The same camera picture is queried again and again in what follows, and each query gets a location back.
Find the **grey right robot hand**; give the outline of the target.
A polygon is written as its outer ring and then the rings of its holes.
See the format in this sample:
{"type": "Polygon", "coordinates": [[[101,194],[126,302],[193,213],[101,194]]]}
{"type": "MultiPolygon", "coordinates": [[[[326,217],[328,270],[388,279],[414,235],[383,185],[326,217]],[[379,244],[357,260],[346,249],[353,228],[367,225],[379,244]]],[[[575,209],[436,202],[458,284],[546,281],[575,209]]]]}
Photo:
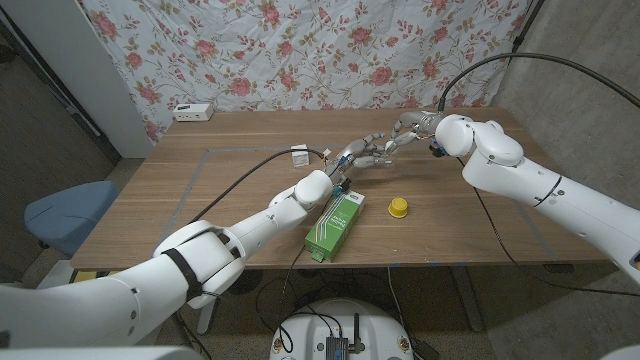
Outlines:
{"type": "Polygon", "coordinates": [[[401,114],[392,128],[390,139],[385,144],[385,154],[391,155],[398,148],[409,145],[416,140],[433,137],[443,118],[442,113],[428,111],[401,114]]]}

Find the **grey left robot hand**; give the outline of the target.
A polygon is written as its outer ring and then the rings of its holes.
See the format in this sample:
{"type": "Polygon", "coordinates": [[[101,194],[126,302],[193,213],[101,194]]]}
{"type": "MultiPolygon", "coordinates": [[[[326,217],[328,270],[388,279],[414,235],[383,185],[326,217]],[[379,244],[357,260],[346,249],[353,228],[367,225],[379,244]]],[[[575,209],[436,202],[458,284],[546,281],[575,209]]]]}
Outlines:
{"type": "Polygon", "coordinates": [[[352,167],[368,168],[373,165],[389,165],[390,155],[384,152],[384,146],[374,141],[384,137],[383,133],[373,133],[348,144],[334,158],[327,162],[324,173],[334,186],[345,178],[344,173],[352,167]]]}

